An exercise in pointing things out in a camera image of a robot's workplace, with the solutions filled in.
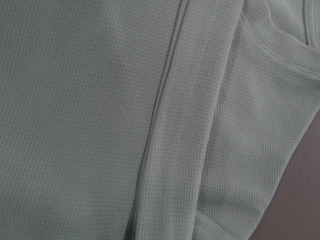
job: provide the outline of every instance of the gray surface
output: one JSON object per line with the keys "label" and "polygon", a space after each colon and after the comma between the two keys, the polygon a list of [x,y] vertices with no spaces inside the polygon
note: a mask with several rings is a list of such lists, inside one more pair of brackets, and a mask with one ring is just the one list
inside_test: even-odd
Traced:
{"label": "gray surface", "polygon": [[294,151],[250,240],[319,240],[320,111]]}

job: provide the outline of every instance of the light green fabric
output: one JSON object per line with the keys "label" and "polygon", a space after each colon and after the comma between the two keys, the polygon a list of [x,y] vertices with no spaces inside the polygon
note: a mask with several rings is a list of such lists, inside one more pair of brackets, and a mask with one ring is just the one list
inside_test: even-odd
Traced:
{"label": "light green fabric", "polygon": [[320,108],[314,9],[0,1],[0,239],[248,239]]}

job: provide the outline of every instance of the neckline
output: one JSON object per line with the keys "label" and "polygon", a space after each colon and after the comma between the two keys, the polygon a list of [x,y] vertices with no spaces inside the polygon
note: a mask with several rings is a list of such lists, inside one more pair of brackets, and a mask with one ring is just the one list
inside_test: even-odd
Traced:
{"label": "neckline", "polygon": [[[315,74],[317,77],[320,76],[320,49],[312,45],[306,45],[295,36],[278,28],[272,21],[271,10],[265,0],[246,0],[240,19],[268,51],[303,72]],[[313,28],[310,28],[310,30],[309,33],[314,33]]]}
{"label": "neckline", "polygon": [[309,45],[320,49],[320,11],[319,0],[305,0],[303,5],[306,40]]}

